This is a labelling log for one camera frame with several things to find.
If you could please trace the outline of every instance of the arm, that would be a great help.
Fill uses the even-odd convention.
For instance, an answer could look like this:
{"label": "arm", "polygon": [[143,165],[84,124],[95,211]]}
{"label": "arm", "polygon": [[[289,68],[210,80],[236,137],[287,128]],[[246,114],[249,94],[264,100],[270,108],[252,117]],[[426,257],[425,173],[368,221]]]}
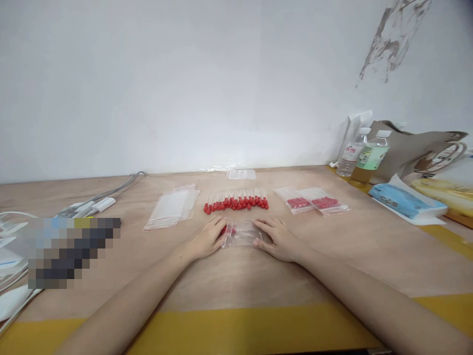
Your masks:
{"label": "arm", "polygon": [[217,251],[224,241],[223,236],[218,235],[226,223],[221,216],[211,219],[195,238],[158,261],[105,302],[55,354],[121,354],[182,271],[194,260]]}
{"label": "arm", "polygon": [[381,281],[311,249],[284,222],[271,218],[254,224],[273,240],[255,241],[255,247],[306,268],[397,354],[472,354],[471,340],[459,330]]}

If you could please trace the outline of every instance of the green bottle label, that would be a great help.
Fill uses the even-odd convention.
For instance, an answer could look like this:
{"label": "green bottle label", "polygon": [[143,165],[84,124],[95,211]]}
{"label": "green bottle label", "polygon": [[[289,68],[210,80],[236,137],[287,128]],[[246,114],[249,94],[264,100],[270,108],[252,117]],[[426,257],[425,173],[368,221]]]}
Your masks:
{"label": "green bottle label", "polygon": [[363,148],[356,166],[366,170],[376,170],[381,164],[389,147],[370,147]]}

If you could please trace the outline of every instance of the bottle cap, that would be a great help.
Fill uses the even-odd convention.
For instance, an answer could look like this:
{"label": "bottle cap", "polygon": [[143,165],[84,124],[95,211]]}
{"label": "bottle cap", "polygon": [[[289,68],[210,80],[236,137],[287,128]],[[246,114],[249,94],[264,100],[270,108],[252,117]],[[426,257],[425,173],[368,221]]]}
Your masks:
{"label": "bottle cap", "polygon": [[370,131],[371,131],[371,128],[370,128],[370,127],[361,127],[361,128],[358,130],[358,133],[361,133],[361,134],[368,134]]}
{"label": "bottle cap", "polygon": [[376,133],[376,136],[379,137],[379,138],[386,138],[386,137],[389,137],[391,135],[391,131],[378,131],[378,133]]}

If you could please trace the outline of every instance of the hand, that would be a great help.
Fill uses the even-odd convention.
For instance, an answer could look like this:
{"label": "hand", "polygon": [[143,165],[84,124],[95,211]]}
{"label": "hand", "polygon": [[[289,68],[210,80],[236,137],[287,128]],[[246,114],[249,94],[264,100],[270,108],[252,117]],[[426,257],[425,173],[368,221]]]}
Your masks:
{"label": "hand", "polygon": [[272,244],[261,240],[253,242],[255,248],[264,250],[276,259],[297,262],[304,248],[308,246],[287,228],[286,223],[277,218],[254,220],[253,224],[264,230],[272,239]]}
{"label": "hand", "polygon": [[219,237],[220,231],[227,225],[227,220],[216,215],[197,233],[197,235],[186,243],[186,248],[193,259],[209,256],[217,251],[225,241],[224,235]]}

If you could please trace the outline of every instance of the yellow package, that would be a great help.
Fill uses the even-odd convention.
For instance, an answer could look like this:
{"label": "yellow package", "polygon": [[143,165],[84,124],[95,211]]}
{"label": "yellow package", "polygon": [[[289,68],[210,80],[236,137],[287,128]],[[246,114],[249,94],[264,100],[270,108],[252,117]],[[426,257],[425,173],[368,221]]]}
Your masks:
{"label": "yellow package", "polygon": [[445,203],[452,210],[473,217],[473,188],[447,180],[419,179],[412,187],[421,194]]}

